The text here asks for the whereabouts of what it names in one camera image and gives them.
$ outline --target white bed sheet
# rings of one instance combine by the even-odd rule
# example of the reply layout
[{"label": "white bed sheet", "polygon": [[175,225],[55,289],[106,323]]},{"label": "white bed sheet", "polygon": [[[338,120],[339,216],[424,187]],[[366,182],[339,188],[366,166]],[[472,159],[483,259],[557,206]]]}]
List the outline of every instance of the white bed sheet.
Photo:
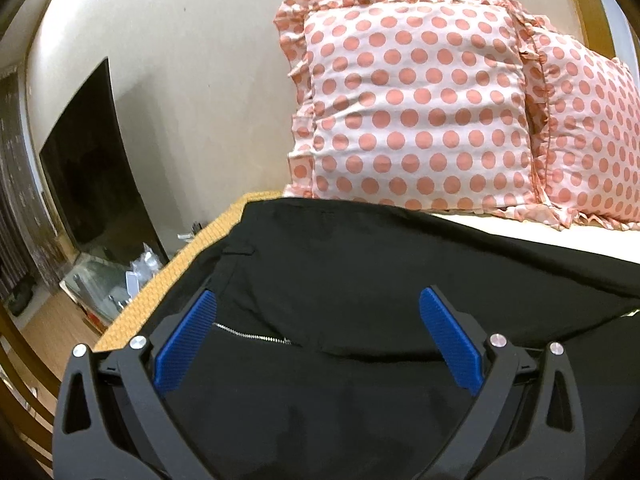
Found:
[{"label": "white bed sheet", "polygon": [[548,245],[604,254],[640,264],[640,231],[610,231],[599,226],[573,225],[558,231],[537,222],[518,222],[495,216],[436,214],[487,233]]}]

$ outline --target wooden floor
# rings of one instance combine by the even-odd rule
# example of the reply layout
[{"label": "wooden floor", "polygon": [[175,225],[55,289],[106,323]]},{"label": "wooden floor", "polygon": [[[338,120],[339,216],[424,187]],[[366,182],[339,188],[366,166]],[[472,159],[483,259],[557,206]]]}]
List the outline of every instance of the wooden floor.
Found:
[{"label": "wooden floor", "polygon": [[[62,290],[42,305],[21,332],[44,364],[60,379],[73,347],[86,343],[92,348],[98,341],[98,335],[85,325],[82,313]],[[36,386],[40,401],[55,413],[55,398],[40,385],[15,353],[10,352],[9,358],[24,382]]]}]

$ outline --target silver screw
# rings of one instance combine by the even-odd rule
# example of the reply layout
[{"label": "silver screw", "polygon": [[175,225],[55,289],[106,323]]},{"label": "silver screw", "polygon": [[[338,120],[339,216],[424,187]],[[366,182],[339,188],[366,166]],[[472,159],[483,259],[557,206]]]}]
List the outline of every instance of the silver screw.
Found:
[{"label": "silver screw", "polygon": [[564,347],[560,344],[560,343],[551,343],[549,345],[549,350],[551,350],[551,353],[554,355],[562,355],[564,354]]},{"label": "silver screw", "polygon": [[80,343],[79,345],[74,346],[73,354],[76,357],[82,357],[86,354],[86,345]]},{"label": "silver screw", "polygon": [[137,335],[129,342],[129,346],[134,350],[140,350],[144,345],[146,345],[146,337],[143,335]]},{"label": "silver screw", "polygon": [[502,334],[492,334],[492,336],[489,338],[489,341],[493,346],[498,348],[503,348],[507,345],[507,338],[505,338],[505,336],[503,336]]}]

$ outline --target black pants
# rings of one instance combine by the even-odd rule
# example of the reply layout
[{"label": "black pants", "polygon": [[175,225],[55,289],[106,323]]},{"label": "black pants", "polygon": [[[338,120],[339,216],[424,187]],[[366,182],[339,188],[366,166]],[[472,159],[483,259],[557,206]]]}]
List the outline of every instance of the black pants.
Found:
[{"label": "black pants", "polygon": [[566,343],[593,472],[640,404],[639,374],[626,374],[640,365],[630,336],[635,318],[603,327],[624,332],[615,355],[600,349],[593,329],[640,306],[638,270],[399,208],[280,199],[247,205],[241,223],[197,258],[143,332],[210,280],[217,323],[292,342],[216,328],[168,396],[224,478],[407,479],[471,402],[418,314],[420,291],[435,284],[487,332],[535,348]]}]

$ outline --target black television screen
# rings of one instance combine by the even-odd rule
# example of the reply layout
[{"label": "black television screen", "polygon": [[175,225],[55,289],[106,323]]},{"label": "black television screen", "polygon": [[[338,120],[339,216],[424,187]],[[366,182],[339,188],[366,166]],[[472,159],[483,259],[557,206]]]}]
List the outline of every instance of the black television screen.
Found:
[{"label": "black television screen", "polygon": [[78,250],[128,265],[140,256],[145,242],[166,259],[124,150],[107,59],[62,112],[40,161],[55,207]]}]

